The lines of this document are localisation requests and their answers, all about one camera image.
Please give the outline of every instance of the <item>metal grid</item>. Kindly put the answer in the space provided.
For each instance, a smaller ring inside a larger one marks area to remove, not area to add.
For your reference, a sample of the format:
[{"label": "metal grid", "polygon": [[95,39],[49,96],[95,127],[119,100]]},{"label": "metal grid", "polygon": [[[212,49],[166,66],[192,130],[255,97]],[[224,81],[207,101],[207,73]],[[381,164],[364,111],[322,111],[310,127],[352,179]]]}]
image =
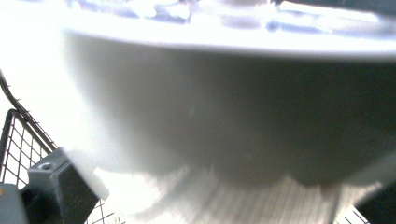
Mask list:
[{"label": "metal grid", "polygon": [[[0,70],[0,86],[16,109],[6,116],[0,139],[0,183],[14,184],[22,189],[29,183],[27,170],[57,148],[9,90]],[[84,224],[125,224],[100,200]]]},{"label": "metal grid", "polygon": [[27,170],[50,153],[41,141],[35,140],[21,114],[13,109],[6,117],[0,150],[0,182],[15,184],[19,189],[29,182]]},{"label": "metal grid", "polygon": [[[27,170],[50,151],[37,137],[21,114],[10,109],[0,141],[0,182],[22,189],[29,183]],[[84,224],[125,224],[99,201]]]}]

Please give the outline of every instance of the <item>wire mesh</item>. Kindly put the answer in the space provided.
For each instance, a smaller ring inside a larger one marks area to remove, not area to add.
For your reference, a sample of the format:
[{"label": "wire mesh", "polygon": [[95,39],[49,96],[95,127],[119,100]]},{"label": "wire mesh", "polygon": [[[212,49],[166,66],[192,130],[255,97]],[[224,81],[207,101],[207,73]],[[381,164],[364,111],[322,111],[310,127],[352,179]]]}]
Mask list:
[{"label": "wire mesh", "polygon": [[[50,153],[27,125],[20,112],[10,109],[0,141],[0,182],[22,189],[29,183],[27,170]],[[84,224],[125,224],[102,200]]]},{"label": "wire mesh", "polygon": [[37,122],[30,112],[20,104],[19,100],[17,100],[9,90],[9,86],[7,84],[6,79],[3,76],[3,72],[0,70],[0,86],[3,90],[4,95],[8,98],[8,100],[12,103],[15,109],[21,114],[24,122],[22,124],[25,128],[29,128],[30,133],[35,136],[35,140],[39,141],[43,148],[48,150],[48,153],[55,150],[57,148],[56,144],[50,136],[44,131],[44,129],[40,126],[39,122]]}]

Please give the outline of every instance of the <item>wire cage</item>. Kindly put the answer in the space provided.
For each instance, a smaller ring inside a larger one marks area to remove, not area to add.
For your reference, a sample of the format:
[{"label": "wire cage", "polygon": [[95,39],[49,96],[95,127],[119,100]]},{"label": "wire cage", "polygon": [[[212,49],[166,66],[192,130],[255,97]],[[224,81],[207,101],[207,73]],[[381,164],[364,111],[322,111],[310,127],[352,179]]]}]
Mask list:
[{"label": "wire cage", "polygon": [[[0,139],[0,183],[22,189],[29,183],[27,170],[57,148],[39,123],[13,98],[2,79],[1,86],[8,100],[17,109],[8,110]],[[105,201],[100,200],[84,224],[124,224]]]}]

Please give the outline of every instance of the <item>metal bar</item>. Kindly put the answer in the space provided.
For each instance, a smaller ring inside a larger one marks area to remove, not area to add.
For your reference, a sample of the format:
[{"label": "metal bar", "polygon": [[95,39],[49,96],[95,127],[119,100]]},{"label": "metal bar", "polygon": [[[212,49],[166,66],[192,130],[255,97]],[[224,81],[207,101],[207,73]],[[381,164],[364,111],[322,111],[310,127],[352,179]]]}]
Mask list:
[{"label": "metal bar", "polygon": [[9,141],[7,141],[7,148],[6,148],[7,156],[5,157],[5,160],[3,161],[3,165],[5,166],[6,170],[4,171],[3,174],[1,174],[1,175],[3,175],[3,176],[1,176],[1,181],[4,181],[4,180],[6,179],[6,174],[7,174],[6,171],[9,171],[9,172],[12,173],[13,175],[15,175],[13,172],[11,172],[10,169],[7,168],[8,158],[9,158],[9,155],[10,155],[9,150],[10,150],[10,148],[11,148],[11,145],[14,144],[14,145],[16,146],[16,143],[15,143],[15,141],[13,140],[14,133],[17,133],[17,135],[19,135],[19,134],[18,134],[18,131],[15,129],[15,117],[14,117],[14,116],[13,116],[12,119],[11,119],[11,126],[10,126],[10,127],[12,127],[12,129],[10,128],[9,133],[8,133]]},{"label": "metal bar", "polygon": [[47,154],[50,154],[52,150],[50,150],[46,144],[44,144],[41,141],[41,138],[38,137],[36,132],[25,122],[23,117],[21,116],[20,113],[15,113],[15,118],[21,123],[22,127],[27,130],[27,132],[32,135],[32,137],[37,141],[37,143],[44,149],[44,151],[47,152]]},{"label": "metal bar", "polygon": [[33,130],[40,136],[40,138],[45,142],[50,151],[55,150],[57,147],[50,137],[44,132],[38,122],[30,115],[30,113],[18,102],[18,100],[12,95],[8,88],[6,79],[4,78],[3,72],[0,70],[0,86],[8,98],[8,100],[14,105],[14,107],[21,113],[26,122],[32,126]]},{"label": "metal bar", "polygon": [[104,217],[103,217],[102,201],[99,200],[99,204],[100,204],[100,213],[101,213],[101,215],[102,215],[102,218],[99,219],[98,221],[102,221],[102,223],[105,224]]},{"label": "metal bar", "polygon": [[7,150],[7,142],[8,142],[8,135],[11,128],[12,117],[14,116],[13,113],[15,112],[14,109],[8,110],[6,115],[6,121],[4,122],[3,132],[1,134],[0,139],[0,175],[3,172],[3,161],[4,156],[6,155]]},{"label": "metal bar", "polygon": [[24,138],[24,134],[25,134],[25,129],[22,130],[21,133],[21,150],[20,150],[20,156],[17,159],[18,162],[18,171],[17,171],[17,186],[20,184],[20,176],[21,176],[21,158],[22,158],[22,148],[23,148],[23,138]]}]

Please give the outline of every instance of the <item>metal bracket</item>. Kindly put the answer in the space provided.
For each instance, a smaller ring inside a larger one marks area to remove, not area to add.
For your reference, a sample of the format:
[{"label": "metal bracket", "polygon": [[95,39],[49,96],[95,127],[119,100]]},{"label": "metal bracket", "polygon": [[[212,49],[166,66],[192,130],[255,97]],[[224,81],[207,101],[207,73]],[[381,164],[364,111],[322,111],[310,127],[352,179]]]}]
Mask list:
[{"label": "metal bracket", "polygon": [[29,184],[19,193],[15,186],[0,185],[2,224],[84,223],[99,201],[61,148],[32,166],[28,175]]}]

